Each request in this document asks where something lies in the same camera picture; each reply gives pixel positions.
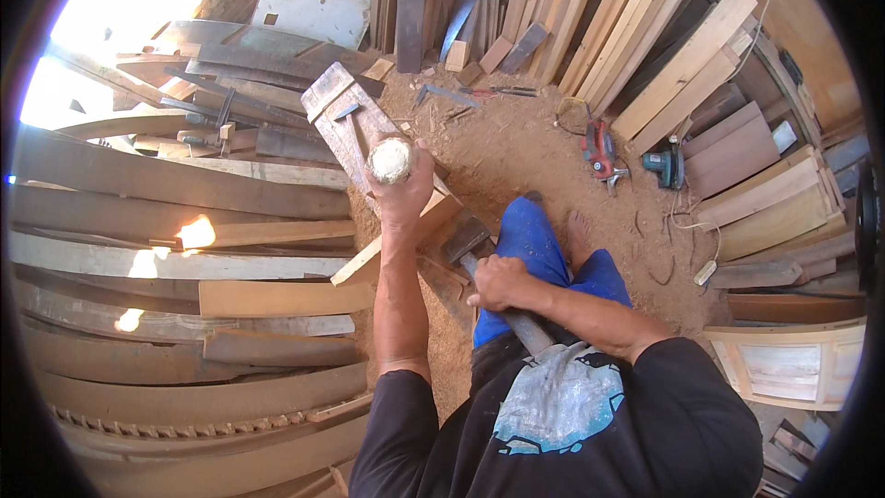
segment foot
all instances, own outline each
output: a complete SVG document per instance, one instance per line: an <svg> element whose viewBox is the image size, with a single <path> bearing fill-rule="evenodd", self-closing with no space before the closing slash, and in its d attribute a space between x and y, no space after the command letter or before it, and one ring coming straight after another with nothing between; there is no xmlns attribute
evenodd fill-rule
<svg viewBox="0 0 885 498"><path fill-rule="evenodd" d="M590 247L587 246L587 234L590 232L590 221L583 212L571 211L568 214L566 224L568 243L566 244L566 260L572 265L572 270L579 270L587 259L590 258Z"/></svg>

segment angle grinder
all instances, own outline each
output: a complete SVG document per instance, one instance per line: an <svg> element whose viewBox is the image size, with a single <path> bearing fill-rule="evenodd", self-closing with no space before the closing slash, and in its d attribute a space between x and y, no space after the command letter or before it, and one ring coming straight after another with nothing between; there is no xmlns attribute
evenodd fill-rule
<svg viewBox="0 0 885 498"><path fill-rule="evenodd" d="M685 185L685 158L678 145L671 150L643 154L643 168L658 173L659 189L679 190Z"/></svg>

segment man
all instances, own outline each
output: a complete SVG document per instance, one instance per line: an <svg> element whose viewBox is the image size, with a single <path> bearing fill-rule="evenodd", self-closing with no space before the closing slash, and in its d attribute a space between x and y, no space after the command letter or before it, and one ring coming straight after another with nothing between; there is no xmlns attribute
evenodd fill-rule
<svg viewBox="0 0 885 498"><path fill-rule="evenodd" d="M576 213L569 281L537 194L507 208L497 254L479 263L470 397L439 428L415 255L433 160L416 144L406 182L368 175L382 209L381 377L350 496L751 496L762 472L755 417L697 344L632 309ZM529 357L493 313L509 306L542 316L559 344Z"/></svg>

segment dirt floor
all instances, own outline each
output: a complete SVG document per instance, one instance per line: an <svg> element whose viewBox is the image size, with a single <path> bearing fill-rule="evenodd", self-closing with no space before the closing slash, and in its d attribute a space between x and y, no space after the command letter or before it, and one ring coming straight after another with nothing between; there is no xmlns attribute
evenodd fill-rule
<svg viewBox="0 0 885 498"><path fill-rule="evenodd" d="M395 61L393 56L386 58ZM697 340L714 356L700 333L705 325L729 322L724 293L704 292L692 278L714 257L715 232L672 224L668 231L664 224L671 209L680 212L690 207L686 193L674 205L675 194L658 189L655 174L645 172L637 156L625 151L616 137L620 158L616 166L623 167L625 162L632 179L622 178L616 185L616 196L608 196L605 185L593 178L590 164L582 157L581 137L553 125L562 98L555 86L542 88L537 98L498 95L477 99L481 109L443 124L447 112L462 108L448 97L428 94L423 104L413 109L424 83L452 91L460 87L454 74L445 72L441 64L434 65L434 70L434 75L425 76L398 73L394 68L384 79L387 87L379 104L397 125L409 123L411 129L406 133L410 137L427 140L430 151L451 172L447 179L451 191L494 232L514 198L538 190L560 243L565 242L569 211L583 211L591 223L590 246L612 254L636 308L665 321L677 334ZM493 85L538 87L526 76L501 73L483 76L473 84L478 88ZM562 108L562 125L582 132L586 123L583 105L569 102ZM351 189L350 196L358 226L357 244L362 248L378 234L379 226L359 194ZM694 223L684 215L675 220L681 226ZM661 285L668 280L671 266L672 277ZM467 398L471 336L423 283L422 290L430 315L430 367L442 423ZM354 322L370 358L373 386L376 371L370 311L359 312Z"/></svg>

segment wooden offcut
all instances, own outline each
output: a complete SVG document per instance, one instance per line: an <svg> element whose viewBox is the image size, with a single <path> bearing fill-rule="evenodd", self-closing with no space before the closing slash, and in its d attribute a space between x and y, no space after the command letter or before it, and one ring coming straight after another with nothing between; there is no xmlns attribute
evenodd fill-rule
<svg viewBox="0 0 885 498"><path fill-rule="evenodd" d="M343 314L370 308L368 285L274 281L201 281L203 317L287 317Z"/></svg>

